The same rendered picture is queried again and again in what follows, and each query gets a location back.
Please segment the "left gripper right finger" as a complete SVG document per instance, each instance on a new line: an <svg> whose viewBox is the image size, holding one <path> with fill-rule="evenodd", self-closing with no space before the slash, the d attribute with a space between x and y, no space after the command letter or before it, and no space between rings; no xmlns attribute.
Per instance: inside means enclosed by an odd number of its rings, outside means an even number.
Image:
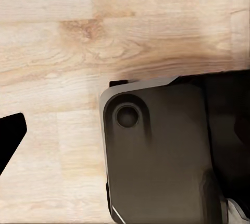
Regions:
<svg viewBox="0 0 250 224"><path fill-rule="evenodd" d="M250 115L238 113L233 131L250 154Z"/></svg>

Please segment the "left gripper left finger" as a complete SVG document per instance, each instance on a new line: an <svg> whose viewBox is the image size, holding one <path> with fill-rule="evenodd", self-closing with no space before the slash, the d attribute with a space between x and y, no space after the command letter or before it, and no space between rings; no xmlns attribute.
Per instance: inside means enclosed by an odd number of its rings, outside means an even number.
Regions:
<svg viewBox="0 0 250 224"><path fill-rule="evenodd" d="M0 175L26 133L23 113L0 118Z"/></svg>

